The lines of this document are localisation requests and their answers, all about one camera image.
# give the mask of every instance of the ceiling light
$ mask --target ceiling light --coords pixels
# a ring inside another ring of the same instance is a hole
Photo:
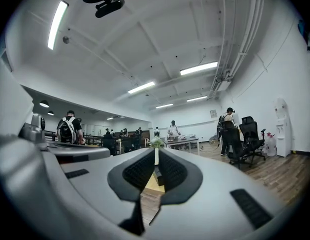
[[[211,63],[207,63],[207,64],[202,64],[202,65],[199,65],[199,66],[193,66],[193,67],[190,67],[190,68],[187,68],[187,69],[180,70],[180,74],[183,76],[183,75],[190,74],[190,73],[193,73],[193,72],[196,72],[196,71],[201,71],[201,70],[207,70],[207,69],[215,68],[217,65],[218,65],[218,62],[211,62]]]
[[[167,105],[157,106],[156,108],[157,108],[157,109],[160,109],[160,108],[169,107],[169,106],[172,106],[172,105],[173,105],[173,104],[170,103],[170,104],[167,104]]]
[[[187,100],[187,102],[192,102],[192,101],[196,101],[196,100],[201,100],[201,99],[205,99],[207,96],[203,96],[203,97],[199,97],[199,98],[192,98]]]
[[[44,108],[49,108],[49,104],[48,104],[48,102],[47,102],[47,100],[42,100],[40,103],[39,103],[39,105],[41,105],[42,107],[44,107]]]
[[[129,90],[128,92],[129,92],[130,94],[133,94],[133,93],[135,93],[135,92],[137,92],[137,91],[143,90],[143,89],[145,89],[145,88],[147,88],[147,87],[154,86],[154,85],[155,85],[154,82],[149,82],[149,83],[144,84],[144,85],[142,85],[142,86],[140,86],[140,87],[137,87],[137,88],[135,88],[135,89],[133,89],[133,90]]]
[[[58,31],[59,24],[61,22],[61,18],[63,18],[63,15],[67,7],[68,7],[68,3],[64,1],[60,1],[58,8],[55,12],[55,16],[54,16],[53,22],[50,27],[49,38],[48,38],[48,48],[52,50],[54,49],[56,34]]]

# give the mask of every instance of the black rubber pad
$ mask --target black rubber pad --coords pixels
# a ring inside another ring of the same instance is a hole
[[[87,171],[86,169],[80,169],[80,170],[65,172],[65,175],[66,175],[67,179],[71,179],[71,178],[82,176],[82,175],[88,174],[88,173],[89,173],[89,171]]]
[[[255,229],[260,228],[272,219],[272,216],[244,189],[231,191],[230,194]]]

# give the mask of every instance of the backpack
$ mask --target backpack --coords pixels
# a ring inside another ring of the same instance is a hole
[[[74,130],[74,125],[72,122],[75,120],[75,117],[71,117],[67,120],[65,117],[58,127],[58,141],[63,143],[75,143],[77,141],[76,132]]]

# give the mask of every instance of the wooden floor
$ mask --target wooden floor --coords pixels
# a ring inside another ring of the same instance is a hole
[[[217,144],[203,143],[200,145],[203,146],[200,156],[225,163],[229,162],[226,156],[220,156],[221,150]],[[197,149],[192,149],[192,151],[194,154],[197,153]],[[286,158],[267,157],[266,161],[262,157],[256,156],[253,166],[249,168],[248,165],[241,164],[241,171],[263,184],[289,205],[303,193],[310,180],[310,156],[290,154]],[[149,182],[141,194],[145,228],[149,227],[148,224],[158,210],[160,196],[164,194],[162,189],[155,189],[153,186],[155,186],[154,182]]]

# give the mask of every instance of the man with backpack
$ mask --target man with backpack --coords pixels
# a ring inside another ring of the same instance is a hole
[[[74,111],[69,110],[67,115],[59,121],[56,135],[59,142],[83,145],[81,125],[79,120],[75,118]]]

